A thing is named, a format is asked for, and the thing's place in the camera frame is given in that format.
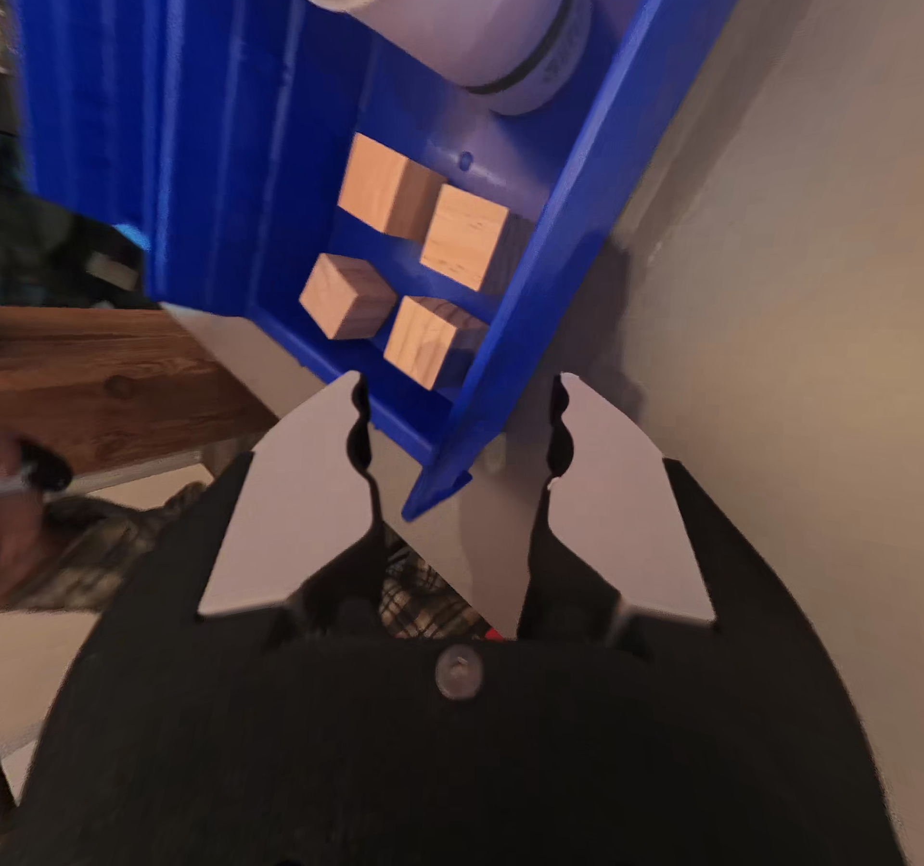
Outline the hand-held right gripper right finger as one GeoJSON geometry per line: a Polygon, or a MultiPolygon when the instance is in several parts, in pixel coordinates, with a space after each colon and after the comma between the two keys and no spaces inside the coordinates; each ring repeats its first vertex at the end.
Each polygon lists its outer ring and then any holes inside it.
{"type": "Polygon", "coordinates": [[[550,477],[530,536],[519,639],[621,639],[637,618],[717,618],[664,456],[578,375],[552,385],[550,477]]]}

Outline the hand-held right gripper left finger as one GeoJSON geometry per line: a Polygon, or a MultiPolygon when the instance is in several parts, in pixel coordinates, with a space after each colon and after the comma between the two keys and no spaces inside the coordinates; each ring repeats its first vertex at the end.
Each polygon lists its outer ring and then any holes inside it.
{"type": "Polygon", "coordinates": [[[346,372],[252,450],[211,576],[204,618],[283,606],[378,526],[367,385],[346,372]]]}

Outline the wooden cube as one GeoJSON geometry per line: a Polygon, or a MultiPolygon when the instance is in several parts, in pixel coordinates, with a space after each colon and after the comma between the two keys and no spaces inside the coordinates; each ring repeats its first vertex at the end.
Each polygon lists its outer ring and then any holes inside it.
{"type": "Polygon", "coordinates": [[[422,244],[446,183],[444,176],[358,132],[337,204],[378,233],[422,244]]]}
{"type": "Polygon", "coordinates": [[[299,303],[329,340],[366,340],[382,328],[398,295],[367,260],[324,252],[299,303]]]}
{"type": "Polygon", "coordinates": [[[501,296],[534,229],[532,221],[509,208],[445,184],[420,262],[476,293],[501,296]]]}
{"type": "Polygon", "coordinates": [[[401,299],[385,360],[427,391],[461,387],[489,326],[451,301],[401,299]]]}

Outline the blue plastic bin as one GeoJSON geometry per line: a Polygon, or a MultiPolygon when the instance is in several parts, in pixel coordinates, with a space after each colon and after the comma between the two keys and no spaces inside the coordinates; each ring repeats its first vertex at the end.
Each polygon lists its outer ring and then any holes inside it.
{"type": "Polygon", "coordinates": [[[502,432],[736,1],[592,0],[571,80],[504,118],[305,0],[12,0],[27,187],[127,228],[153,299],[246,317],[326,382],[363,373],[374,425],[422,467],[410,522],[502,432]],[[503,297],[337,208],[356,133],[536,224],[503,297]],[[298,303],[324,251],[488,323],[463,381],[401,375],[383,356],[390,323],[324,338],[298,303]]]}

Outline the person's left forearm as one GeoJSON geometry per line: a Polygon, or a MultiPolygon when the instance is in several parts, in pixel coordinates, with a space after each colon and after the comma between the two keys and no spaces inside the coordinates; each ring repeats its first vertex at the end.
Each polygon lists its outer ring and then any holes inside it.
{"type": "Polygon", "coordinates": [[[104,612],[133,566],[206,489],[191,482],[152,509],[86,495],[52,500],[42,522],[57,548],[3,594],[2,611],[104,612]]]}

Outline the person's left hand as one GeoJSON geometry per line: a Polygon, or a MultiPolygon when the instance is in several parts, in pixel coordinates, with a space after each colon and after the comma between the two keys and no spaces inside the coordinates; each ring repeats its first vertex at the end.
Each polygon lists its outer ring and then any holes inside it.
{"type": "Polygon", "coordinates": [[[43,502],[39,491],[25,487],[1,497],[1,605],[17,599],[45,562],[42,544],[43,502]]]}

